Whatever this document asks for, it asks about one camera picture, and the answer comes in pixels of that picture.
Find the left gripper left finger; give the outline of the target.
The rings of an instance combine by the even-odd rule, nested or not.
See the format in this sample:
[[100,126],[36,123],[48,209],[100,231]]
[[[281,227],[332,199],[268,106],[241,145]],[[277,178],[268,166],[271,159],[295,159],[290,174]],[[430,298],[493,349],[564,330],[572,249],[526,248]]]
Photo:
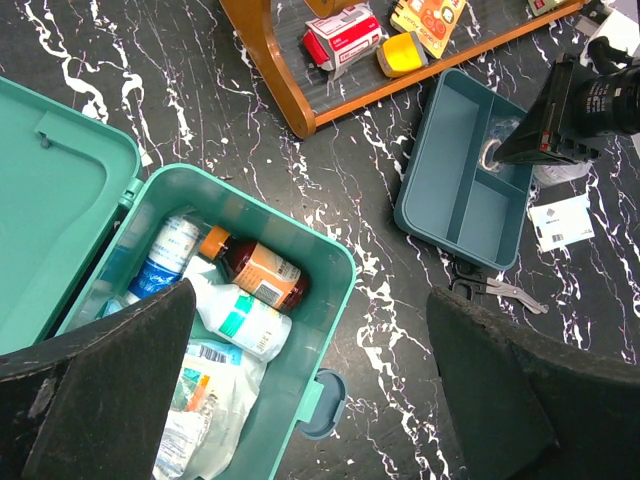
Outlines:
[[181,280],[3,355],[2,478],[151,478],[194,315]]

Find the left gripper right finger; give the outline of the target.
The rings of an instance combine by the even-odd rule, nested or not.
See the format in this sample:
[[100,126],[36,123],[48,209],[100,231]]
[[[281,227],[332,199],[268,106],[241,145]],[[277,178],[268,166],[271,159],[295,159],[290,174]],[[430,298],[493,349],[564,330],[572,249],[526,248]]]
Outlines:
[[441,287],[427,327],[472,479],[636,479],[639,368]]

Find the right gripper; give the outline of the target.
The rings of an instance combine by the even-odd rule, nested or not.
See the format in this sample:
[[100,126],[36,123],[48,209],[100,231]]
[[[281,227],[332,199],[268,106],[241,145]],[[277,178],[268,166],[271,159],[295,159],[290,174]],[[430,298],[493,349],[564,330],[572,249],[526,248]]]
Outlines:
[[600,72],[574,55],[556,60],[537,99],[497,148],[500,164],[572,164],[600,159],[604,140],[639,132],[639,61]]

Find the bagged bandage box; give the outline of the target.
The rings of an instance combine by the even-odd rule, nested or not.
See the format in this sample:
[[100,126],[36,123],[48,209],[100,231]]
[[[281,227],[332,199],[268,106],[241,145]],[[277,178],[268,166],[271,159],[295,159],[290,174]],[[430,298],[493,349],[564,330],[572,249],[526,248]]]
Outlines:
[[193,339],[186,348],[154,479],[213,479],[231,463],[267,364],[241,348]]

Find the white spray bottle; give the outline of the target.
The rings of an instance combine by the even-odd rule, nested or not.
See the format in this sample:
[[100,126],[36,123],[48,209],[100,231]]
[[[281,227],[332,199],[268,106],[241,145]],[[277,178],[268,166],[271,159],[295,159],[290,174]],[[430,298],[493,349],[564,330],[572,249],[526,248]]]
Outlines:
[[196,310],[204,327],[262,362],[270,362],[283,349],[292,320],[242,290],[222,281],[213,262],[191,258],[184,271],[195,291]]

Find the blue white bandage roll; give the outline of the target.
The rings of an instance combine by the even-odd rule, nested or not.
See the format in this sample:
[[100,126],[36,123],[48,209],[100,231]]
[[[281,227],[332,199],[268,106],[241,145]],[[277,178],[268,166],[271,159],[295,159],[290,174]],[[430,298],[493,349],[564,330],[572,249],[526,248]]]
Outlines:
[[168,217],[127,288],[125,304],[136,303],[178,281],[200,236],[198,225],[187,217]]

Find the brown medicine bottle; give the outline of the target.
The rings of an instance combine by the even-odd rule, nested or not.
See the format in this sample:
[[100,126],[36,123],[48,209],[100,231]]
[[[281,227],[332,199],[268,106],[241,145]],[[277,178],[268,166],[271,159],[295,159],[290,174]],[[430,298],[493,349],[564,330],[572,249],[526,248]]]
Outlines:
[[289,312],[310,290],[309,276],[296,265],[255,240],[237,239],[213,226],[199,253],[220,261],[228,279],[270,307]]

